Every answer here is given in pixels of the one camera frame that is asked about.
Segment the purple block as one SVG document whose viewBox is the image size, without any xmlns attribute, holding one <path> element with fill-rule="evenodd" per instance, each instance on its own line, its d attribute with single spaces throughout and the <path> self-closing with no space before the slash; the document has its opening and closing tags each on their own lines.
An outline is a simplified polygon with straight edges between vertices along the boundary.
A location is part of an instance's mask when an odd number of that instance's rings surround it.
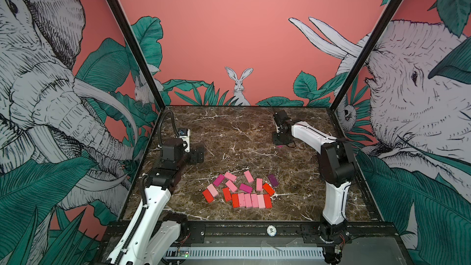
<svg viewBox="0 0 471 265">
<path fill-rule="evenodd" d="M 270 184 L 271 184 L 272 187 L 278 187 L 278 186 L 279 186 L 279 182 L 278 182 L 278 180 L 277 180 L 277 178 L 276 178 L 275 175 L 269 174 L 269 175 L 267 176 L 267 178 L 268 178 L 268 180 L 270 181 Z"/>
</svg>

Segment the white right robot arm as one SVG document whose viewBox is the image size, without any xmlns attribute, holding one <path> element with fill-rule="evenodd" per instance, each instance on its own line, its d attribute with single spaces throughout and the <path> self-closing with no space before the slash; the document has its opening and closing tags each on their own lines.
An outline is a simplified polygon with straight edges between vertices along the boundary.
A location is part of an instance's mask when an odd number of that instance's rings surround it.
<svg viewBox="0 0 471 265">
<path fill-rule="evenodd" d="M 284 110 L 273 114 L 277 130 L 272 133 L 275 144 L 288 146 L 295 139 L 303 141 L 318 153 L 321 177 L 326 182 L 325 207 L 319 227 L 320 238 L 332 244 L 345 235 L 348 190 L 358 165 L 352 145 L 321 132 L 306 121 L 289 118 Z"/>
</svg>

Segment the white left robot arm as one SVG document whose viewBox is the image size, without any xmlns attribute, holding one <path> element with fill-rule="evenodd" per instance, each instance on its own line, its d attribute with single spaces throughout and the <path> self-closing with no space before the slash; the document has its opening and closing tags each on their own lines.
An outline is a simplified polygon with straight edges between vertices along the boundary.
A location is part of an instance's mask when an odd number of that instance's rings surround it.
<svg viewBox="0 0 471 265">
<path fill-rule="evenodd" d="M 189 237 L 187 218 L 177 214 L 159 218 L 185 167 L 204 162 L 205 147 L 190 146 L 181 138 L 163 143 L 160 157 L 140 189 L 141 202 L 121 239 L 108 254 L 106 265 L 157 265 L 173 244 Z"/>
</svg>

